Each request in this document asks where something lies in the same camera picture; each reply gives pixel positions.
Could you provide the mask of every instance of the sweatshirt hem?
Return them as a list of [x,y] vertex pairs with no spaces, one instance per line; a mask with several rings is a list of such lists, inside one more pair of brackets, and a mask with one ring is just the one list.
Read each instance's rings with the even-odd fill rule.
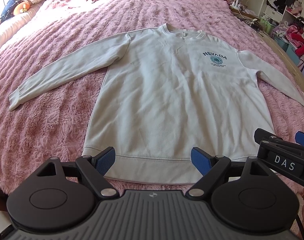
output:
[[[96,156],[100,150],[84,147],[82,155]],[[248,156],[236,158],[245,161]],[[115,163],[105,174],[106,178],[143,184],[189,185],[195,184],[202,174],[190,160],[164,160],[133,158],[116,155]]]

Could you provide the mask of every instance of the bed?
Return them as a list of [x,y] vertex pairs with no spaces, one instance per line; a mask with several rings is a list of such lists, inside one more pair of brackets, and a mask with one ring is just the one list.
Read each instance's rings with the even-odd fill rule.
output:
[[[46,0],[35,17],[0,49],[0,189],[11,193],[51,156],[62,162],[81,156],[88,121],[106,68],[49,91],[10,112],[8,95],[49,63],[101,38],[168,22],[203,29],[239,50],[272,64],[293,83],[284,63],[223,0],[99,0],[70,8],[72,0]],[[294,141],[304,132],[304,108],[259,81],[278,136]],[[295,193],[302,187],[283,180]],[[147,185],[111,180],[121,192],[182,189],[189,185]]]
[[42,3],[32,5],[27,12],[18,14],[0,25],[0,48],[35,16],[41,5]]

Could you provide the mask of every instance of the metal screw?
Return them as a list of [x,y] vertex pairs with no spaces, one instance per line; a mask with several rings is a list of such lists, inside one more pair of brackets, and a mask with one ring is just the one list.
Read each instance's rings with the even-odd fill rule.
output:
[[193,188],[189,190],[189,194],[192,197],[201,197],[204,194],[204,191],[199,188]]
[[112,197],[116,195],[117,191],[114,188],[105,188],[101,190],[101,195],[104,197]]

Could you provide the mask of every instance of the ribbed neckline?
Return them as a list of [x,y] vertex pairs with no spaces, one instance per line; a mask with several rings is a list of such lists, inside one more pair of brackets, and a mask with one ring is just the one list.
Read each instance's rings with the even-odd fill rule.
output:
[[[175,28],[168,23],[163,24],[162,29],[163,29],[165,34],[171,35],[173,37],[176,37],[178,39],[185,40],[185,41],[196,41],[196,40],[202,39],[205,36],[205,32],[203,30],[195,31],[195,30],[187,30],[187,29],[178,29],[178,28]],[[195,33],[195,34],[198,34],[198,36],[197,37],[192,37],[192,38],[186,38],[186,37],[183,37],[183,36],[180,37],[180,36],[177,36],[175,33],[171,33],[169,30],[175,31],[175,32],[178,32],[178,33],[183,33],[183,32]]]

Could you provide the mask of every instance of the white sweatshirt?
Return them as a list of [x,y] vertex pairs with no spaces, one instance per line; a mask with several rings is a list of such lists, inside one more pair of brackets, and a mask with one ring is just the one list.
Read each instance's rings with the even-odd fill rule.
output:
[[304,105],[280,71],[204,31],[169,24],[88,44],[25,80],[17,106],[109,67],[89,120],[83,155],[108,146],[116,161],[106,177],[152,184],[192,184],[201,174],[191,149],[233,161],[256,156],[257,128],[274,132],[257,76]]

